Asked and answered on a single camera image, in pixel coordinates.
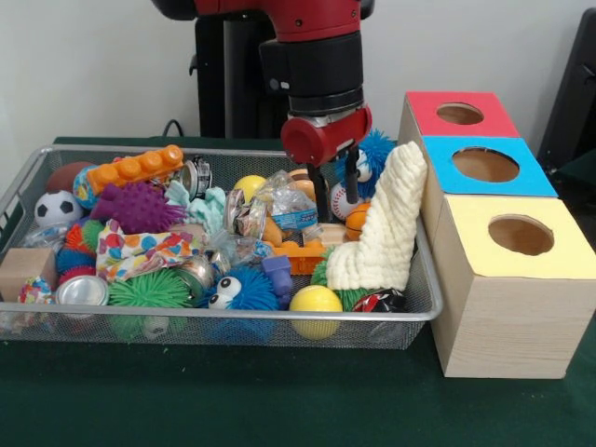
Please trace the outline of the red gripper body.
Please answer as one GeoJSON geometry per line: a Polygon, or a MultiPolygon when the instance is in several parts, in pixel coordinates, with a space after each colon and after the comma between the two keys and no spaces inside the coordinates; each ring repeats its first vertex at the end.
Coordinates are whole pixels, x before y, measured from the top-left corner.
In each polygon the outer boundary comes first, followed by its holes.
{"type": "Polygon", "coordinates": [[[342,150],[360,143],[372,123],[367,105],[333,115],[291,116],[282,126],[280,138],[293,162],[320,167],[342,150]]]}

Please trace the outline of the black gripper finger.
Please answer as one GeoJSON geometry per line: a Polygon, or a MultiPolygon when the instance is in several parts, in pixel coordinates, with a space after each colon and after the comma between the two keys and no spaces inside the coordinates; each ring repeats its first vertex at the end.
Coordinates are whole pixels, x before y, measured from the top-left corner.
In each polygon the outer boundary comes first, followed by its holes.
{"type": "Polygon", "coordinates": [[[307,172],[310,181],[314,185],[316,203],[318,207],[318,220],[320,222],[329,222],[331,220],[331,212],[327,198],[328,187],[320,168],[312,164],[307,164],[307,172]]]}
{"type": "Polygon", "coordinates": [[[359,160],[359,149],[349,148],[345,159],[345,190],[346,201],[349,204],[356,204],[359,200],[358,194],[358,175],[357,168],[359,160]]]}

